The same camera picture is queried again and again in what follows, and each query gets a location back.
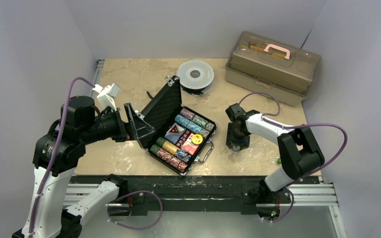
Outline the yellow big blind button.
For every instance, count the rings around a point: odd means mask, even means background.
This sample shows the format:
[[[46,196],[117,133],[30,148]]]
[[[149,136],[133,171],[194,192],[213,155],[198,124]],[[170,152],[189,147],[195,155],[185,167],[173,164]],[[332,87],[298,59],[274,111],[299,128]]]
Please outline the yellow big blind button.
[[[200,134],[194,134],[191,137],[191,142],[193,145],[200,145],[203,142],[203,137]]]

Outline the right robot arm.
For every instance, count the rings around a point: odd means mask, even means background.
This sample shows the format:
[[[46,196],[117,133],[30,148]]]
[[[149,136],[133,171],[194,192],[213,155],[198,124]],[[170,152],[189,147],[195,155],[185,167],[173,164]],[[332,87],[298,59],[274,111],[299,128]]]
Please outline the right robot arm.
[[[308,127],[298,128],[269,120],[256,110],[246,112],[239,104],[226,109],[230,119],[226,145],[234,152],[247,149],[252,134],[278,146],[281,165],[259,183],[259,196],[270,202],[278,191],[325,163],[324,155]]]

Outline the red triangular all-in marker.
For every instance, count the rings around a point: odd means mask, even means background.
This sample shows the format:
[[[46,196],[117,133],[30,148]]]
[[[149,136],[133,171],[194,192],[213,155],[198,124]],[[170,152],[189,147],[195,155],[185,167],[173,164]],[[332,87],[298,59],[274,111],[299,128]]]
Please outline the red triangular all-in marker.
[[[178,134],[178,135],[182,135],[184,133],[186,129],[181,127],[180,125],[178,124],[173,124],[173,126],[170,128],[170,133],[171,134]]]

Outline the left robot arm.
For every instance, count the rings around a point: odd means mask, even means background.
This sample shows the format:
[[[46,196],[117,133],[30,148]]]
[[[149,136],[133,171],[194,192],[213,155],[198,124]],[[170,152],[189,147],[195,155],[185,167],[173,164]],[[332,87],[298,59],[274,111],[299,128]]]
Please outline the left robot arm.
[[[74,96],[61,108],[61,118],[35,146],[35,186],[25,226],[15,238],[76,238],[83,226],[107,203],[124,202],[131,196],[128,181],[108,175],[85,198],[64,208],[66,190],[86,146],[105,139],[115,142],[140,140],[155,128],[125,104],[127,121],[118,109],[100,111],[91,97]]]

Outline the blue playing card deck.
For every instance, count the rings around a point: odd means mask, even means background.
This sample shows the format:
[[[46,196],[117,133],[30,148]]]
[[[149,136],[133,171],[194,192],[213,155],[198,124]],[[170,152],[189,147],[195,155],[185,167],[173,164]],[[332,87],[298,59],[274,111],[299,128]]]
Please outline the blue playing card deck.
[[[171,134],[169,131],[170,131],[170,128],[167,130],[167,132],[165,133],[164,135],[164,138],[166,140],[168,140],[169,142],[173,143],[173,144],[176,144],[176,142],[179,140],[179,138],[181,137],[181,135],[178,135],[178,134]]]

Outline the black poker set case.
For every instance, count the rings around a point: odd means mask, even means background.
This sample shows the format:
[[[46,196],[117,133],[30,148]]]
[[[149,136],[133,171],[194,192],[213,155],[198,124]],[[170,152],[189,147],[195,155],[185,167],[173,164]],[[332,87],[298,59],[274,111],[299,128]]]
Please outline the black poker set case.
[[[194,162],[204,163],[199,155],[212,137],[217,124],[182,102],[180,78],[165,78],[166,84],[145,106],[143,120],[154,130],[138,142],[151,157],[181,176]]]

